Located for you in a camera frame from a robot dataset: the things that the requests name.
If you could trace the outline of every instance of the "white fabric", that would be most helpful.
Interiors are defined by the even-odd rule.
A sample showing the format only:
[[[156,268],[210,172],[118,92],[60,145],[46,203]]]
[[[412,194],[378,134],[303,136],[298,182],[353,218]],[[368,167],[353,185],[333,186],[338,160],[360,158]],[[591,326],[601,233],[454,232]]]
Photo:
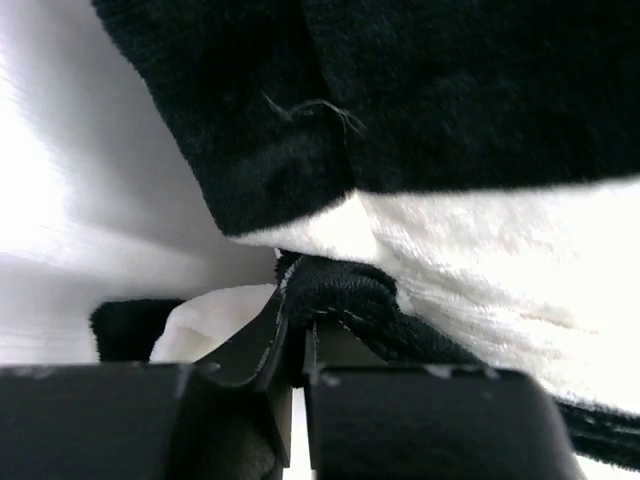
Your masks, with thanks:
[[[397,279],[408,313],[483,360],[525,370],[562,398],[638,414],[638,211],[638,178],[510,193],[355,192],[237,240],[375,265]],[[582,463],[589,480],[640,479]]]
[[[275,285],[215,290],[175,308],[151,352],[151,362],[193,362],[212,352],[253,320]]]

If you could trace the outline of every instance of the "black plastic part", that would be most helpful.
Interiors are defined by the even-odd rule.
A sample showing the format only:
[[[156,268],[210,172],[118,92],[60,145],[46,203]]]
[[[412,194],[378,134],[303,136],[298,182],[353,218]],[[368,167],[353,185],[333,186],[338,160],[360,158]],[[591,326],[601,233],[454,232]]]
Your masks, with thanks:
[[[194,365],[0,368],[0,480],[281,479],[292,391],[278,309],[274,296]]]
[[[317,480],[582,478],[555,404],[524,374],[383,365],[337,323],[307,346]]]

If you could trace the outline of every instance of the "white fleece fabric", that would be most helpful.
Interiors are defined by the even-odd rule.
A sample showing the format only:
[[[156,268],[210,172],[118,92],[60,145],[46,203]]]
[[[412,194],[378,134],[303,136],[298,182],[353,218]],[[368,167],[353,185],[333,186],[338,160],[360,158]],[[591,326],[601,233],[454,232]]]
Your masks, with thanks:
[[[237,240],[375,265],[407,313],[551,393],[640,414],[640,179],[464,194],[354,192]],[[589,480],[640,473],[582,460]]]
[[[175,308],[151,352],[151,362],[193,362],[212,352],[253,320],[275,285],[214,290]]]

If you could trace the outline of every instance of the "white wall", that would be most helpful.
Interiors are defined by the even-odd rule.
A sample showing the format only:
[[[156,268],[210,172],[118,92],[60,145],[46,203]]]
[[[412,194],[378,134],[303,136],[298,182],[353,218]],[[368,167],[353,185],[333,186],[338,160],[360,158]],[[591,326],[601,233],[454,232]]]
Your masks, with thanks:
[[[0,0],[0,363],[93,360],[103,300],[261,283],[272,265],[217,231],[89,0]]]

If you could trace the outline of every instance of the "white plastic surface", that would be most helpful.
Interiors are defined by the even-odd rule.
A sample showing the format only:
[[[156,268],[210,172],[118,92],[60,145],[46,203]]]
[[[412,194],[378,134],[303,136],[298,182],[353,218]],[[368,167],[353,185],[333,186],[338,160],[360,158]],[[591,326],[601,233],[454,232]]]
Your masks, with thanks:
[[[273,261],[218,232],[89,0],[0,0],[0,363],[94,361],[102,301],[266,283]]]

